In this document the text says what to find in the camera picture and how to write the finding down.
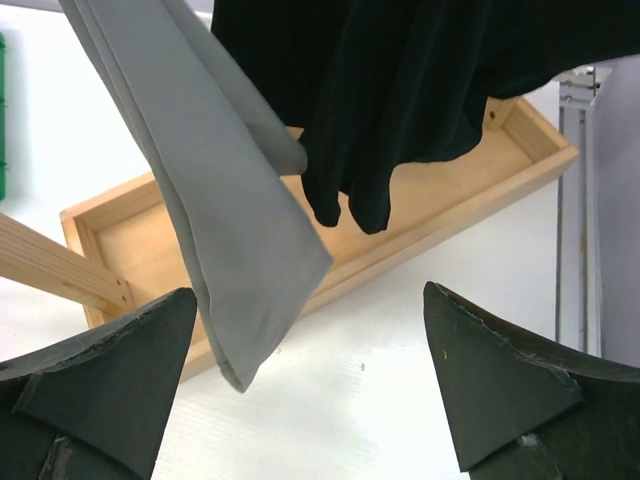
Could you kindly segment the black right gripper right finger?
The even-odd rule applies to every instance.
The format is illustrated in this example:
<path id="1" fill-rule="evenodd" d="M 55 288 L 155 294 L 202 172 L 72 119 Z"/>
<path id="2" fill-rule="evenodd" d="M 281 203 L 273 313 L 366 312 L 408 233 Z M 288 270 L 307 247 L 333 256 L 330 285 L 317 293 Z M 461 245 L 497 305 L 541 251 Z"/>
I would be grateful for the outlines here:
<path id="1" fill-rule="evenodd" d="M 561 345 L 429 282 L 424 324 L 473 479 L 636 479 L 639 370 Z"/>

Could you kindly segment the grey underwear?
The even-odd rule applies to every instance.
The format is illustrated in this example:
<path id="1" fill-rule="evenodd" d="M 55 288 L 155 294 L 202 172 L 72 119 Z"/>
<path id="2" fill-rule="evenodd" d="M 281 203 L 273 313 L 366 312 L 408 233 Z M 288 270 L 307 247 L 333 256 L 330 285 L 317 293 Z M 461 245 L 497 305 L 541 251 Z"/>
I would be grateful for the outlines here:
<path id="1" fill-rule="evenodd" d="M 186 3 L 61 8 L 151 168 L 216 361 L 244 392 L 332 265 L 283 183 L 306 153 Z"/>

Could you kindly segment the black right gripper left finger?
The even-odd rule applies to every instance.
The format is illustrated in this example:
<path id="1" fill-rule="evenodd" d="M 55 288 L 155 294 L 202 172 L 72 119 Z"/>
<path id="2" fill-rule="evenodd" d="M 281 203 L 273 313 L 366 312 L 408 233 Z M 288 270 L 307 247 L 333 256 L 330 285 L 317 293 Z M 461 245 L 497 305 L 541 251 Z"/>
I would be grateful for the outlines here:
<path id="1" fill-rule="evenodd" d="M 196 317 L 179 288 L 1 364 L 4 479 L 148 479 Z"/>

